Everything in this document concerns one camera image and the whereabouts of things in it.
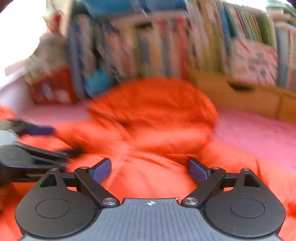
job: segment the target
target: gray gripper base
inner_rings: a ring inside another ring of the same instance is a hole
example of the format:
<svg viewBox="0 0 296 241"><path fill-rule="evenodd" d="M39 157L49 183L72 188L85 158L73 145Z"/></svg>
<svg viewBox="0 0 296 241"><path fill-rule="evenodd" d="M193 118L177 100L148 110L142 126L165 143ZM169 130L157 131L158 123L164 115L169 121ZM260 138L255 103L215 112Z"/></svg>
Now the gray gripper base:
<svg viewBox="0 0 296 241"><path fill-rule="evenodd" d="M22 241L37 241L25 236ZM62 241L231 241L238 239L212 228L201 212L180 206L176 199L125 199L102 210L84 231ZM281 240L276 235L256 239Z"/></svg>

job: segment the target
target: wooden drawer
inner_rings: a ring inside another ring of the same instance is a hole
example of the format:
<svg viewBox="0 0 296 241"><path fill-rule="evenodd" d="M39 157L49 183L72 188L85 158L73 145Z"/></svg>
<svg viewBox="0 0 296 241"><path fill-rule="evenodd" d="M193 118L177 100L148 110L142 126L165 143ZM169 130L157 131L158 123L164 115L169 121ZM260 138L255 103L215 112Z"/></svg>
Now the wooden drawer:
<svg viewBox="0 0 296 241"><path fill-rule="evenodd" d="M260 86L248 86L226 80L199 79L196 82L216 107L256 113L276 118L281 96Z"/></svg>
<svg viewBox="0 0 296 241"><path fill-rule="evenodd" d="M296 99L283 96L277 115L279 121L288 121L296 123Z"/></svg>

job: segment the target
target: orange jacket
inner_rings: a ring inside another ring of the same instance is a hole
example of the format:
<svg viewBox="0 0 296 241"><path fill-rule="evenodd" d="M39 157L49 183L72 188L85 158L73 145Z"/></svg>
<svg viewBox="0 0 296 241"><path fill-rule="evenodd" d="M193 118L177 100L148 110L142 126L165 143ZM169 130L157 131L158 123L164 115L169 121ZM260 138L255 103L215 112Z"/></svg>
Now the orange jacket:
<svg viewBox="0 0 296 241"><path fill-rule="evenodd" d="M286 209L280 236L296 240L296 173L212 140L216 110L192 85L166 78L133 80L93 100L88 111L91 120L56 125L55 137L25 137L22 141L48 150L83 147L86 154L71 161L69 171L110 158L112 172L103 186L119 200L182 200L196 188L187 173L190 156L227 172L251 168ZM11 184L0 220L1 241L21 237L14 210L32 185Z"/></svg>

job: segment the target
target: pink bed sheet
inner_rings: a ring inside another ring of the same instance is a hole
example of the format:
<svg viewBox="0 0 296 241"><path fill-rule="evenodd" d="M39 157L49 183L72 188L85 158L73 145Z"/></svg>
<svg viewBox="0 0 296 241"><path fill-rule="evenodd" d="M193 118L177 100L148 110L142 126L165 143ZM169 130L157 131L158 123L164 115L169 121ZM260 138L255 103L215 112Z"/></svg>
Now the pink bed sheet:
<svg viewBox="0 0 296 241"><path fill-rule="evenodd" d="M35 106L20 117L40 125L87 120L87 102ZM240 111L218 110L214 138L296 171L296 125Z"/></svg>

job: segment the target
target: white circular logo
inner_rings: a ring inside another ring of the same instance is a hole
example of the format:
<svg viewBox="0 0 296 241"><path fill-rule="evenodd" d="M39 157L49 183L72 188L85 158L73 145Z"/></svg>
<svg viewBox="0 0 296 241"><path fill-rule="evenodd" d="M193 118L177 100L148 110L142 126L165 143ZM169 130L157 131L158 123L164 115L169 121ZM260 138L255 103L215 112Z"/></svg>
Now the white circular logo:
<svg viewBox="0 0 296 241"><path fill-rule="evenodd" d="M148 204L149 206L153 206L154 204L156 204L156 202L150 200L149 202L147 202L147 204Z"/></svg>

